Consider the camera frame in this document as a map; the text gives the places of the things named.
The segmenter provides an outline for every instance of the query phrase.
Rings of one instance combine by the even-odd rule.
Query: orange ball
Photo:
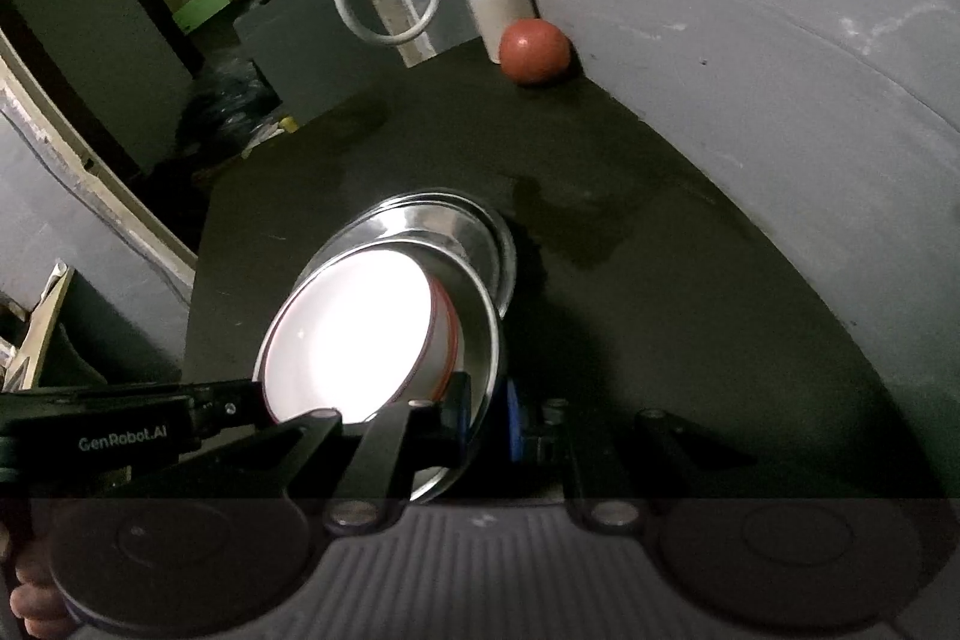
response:
[[[546,20],[517,20],[500,39],[500,68],[517,85],[539,85],[570,67],[570,39]]]

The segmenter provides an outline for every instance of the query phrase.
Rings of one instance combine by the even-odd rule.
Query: finger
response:
[[[10,532],[3,524],[0,524],[0,564],[3,564],[10,558],[11,539]]]
[[[56,586],[23,585],[13,589],[10,610],[17,618],[36,620],[64,618],[66,604]]]
[[[64,640],[77,628],[77,623],[72,618],[27,619],[24,626],[27,634],[38,640]]]
[[[31,540],[16,557],[16,577],[21,584],[46,585],[50,574],[50,547],[46,538]]]

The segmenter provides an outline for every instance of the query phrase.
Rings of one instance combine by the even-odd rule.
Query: gray base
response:
[[[280,608],[229,640],[759,637],[693,608],[640,544],[561,506],[411,506],[385,533],[334,543]],[[79,640],[108,635],[84,629]],[[886,627],[848,637],[893,640]]]

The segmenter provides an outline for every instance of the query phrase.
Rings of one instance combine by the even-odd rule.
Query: metal can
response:
[[[536,17],[533,0],[468,0],[487,55],[500,62],[500,39],[511,23]]]

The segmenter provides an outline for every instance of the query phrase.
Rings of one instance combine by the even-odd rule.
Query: metal bowl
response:
[[[410,237],[449,250],[470,264],[501,316],[517,282],[517,249],[501,216],[459,191],[413,191],[384,199],[347,223],[307,263],[301,286],[332,258],[376,239]]]
[[[464,259],[453,250],[439,247],[435,242],[420,237],[403,236],[390,239],[376,239],[374,242],[352,247],[336,255],[323,265],[315,268],[291,293],[287,303],[296,298],[299,291],[310,280],[327,266],[337,263],[344,258],[362,253],[373,248],[392,249],[405,253],[417,261],[424,271],[435,277],[448,292],[453,307],[457,311],[464,334],[463,368],[470,376],[470,393],[472,394],[472,417],[470,418],[467,440],[467,458],[464,466],[459,469],[436,467],[421,470],[414,478],[414,488],[411,499],[425,501],[443,493],[453,484],[457,477],[467,467],[480,446],[483,434],[484,420],[490,408],[493,394],[502,378],[504,370],[503,333],[500,328],[500,317],[493,306],[493,300],[488,293],[483,280]],[[280,309],[274,322],[267,330],[260,353],[257,357],[256,368],[253,370],[253,379],[263,381],[265,362],[263,357],[270,347],[272,335],[277,330],[277,324],[284,312],[287,303]]]

